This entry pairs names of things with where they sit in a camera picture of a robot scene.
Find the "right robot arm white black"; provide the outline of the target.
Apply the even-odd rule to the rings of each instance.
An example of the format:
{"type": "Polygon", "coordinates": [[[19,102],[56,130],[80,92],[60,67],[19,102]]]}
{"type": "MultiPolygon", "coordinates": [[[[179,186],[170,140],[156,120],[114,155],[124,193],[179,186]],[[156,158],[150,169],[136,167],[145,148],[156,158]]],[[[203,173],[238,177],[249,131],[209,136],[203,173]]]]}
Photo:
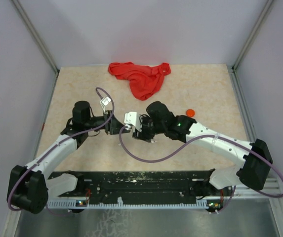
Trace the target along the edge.
{"type": "Polygon", "coordinates": [[[194,144],[221,155],[233,165],[213,169],[204,182],[204,191],[213,196],[222,188],[243,184],[255,191],[264,188],[273,163],[267,144],[234,139],[207,128],[193,118],[174,115],[160,101],[153,102],[146,114],[125,114],[124,123],[134,127],[133,138],[151,142],[155,135],[163,134],[171,140],[194,144]]]}

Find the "red crumpled cloth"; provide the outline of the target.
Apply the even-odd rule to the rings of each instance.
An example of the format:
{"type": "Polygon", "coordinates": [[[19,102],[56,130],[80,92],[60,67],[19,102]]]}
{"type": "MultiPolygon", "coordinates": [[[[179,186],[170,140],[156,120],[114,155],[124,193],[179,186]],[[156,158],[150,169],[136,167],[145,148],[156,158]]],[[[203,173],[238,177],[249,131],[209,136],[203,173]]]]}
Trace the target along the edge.
{"type": "Polygon", "coordinates": [[[133,96],[145,101],[161,89],[165,77],[171,73],[171,68],[168,63],[150,67],[126,62],[109,64],[108,72],[118,80],[129,81],[133,96]]]}

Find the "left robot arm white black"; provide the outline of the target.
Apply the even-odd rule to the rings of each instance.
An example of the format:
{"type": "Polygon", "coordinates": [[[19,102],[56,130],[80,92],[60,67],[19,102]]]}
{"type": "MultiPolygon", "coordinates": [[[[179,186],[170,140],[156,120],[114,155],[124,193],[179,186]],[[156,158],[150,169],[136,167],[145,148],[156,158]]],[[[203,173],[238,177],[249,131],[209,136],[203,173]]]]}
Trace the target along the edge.
{"type": "Polygon", "coordinates": [[[104,111],[102,116],[95,117],[87,101],[76,102],[72,118],[57,140],[30,163],[12,169],[6,198],[9,209],[38,214],[52,198],[68,192],[82,195],[86,190],[83,174],[66,171],[51,178],[52,172],[84,143],[89,132],[104,130],[109,135],[117,135],[123,127],[113,111],[104,111]]]}

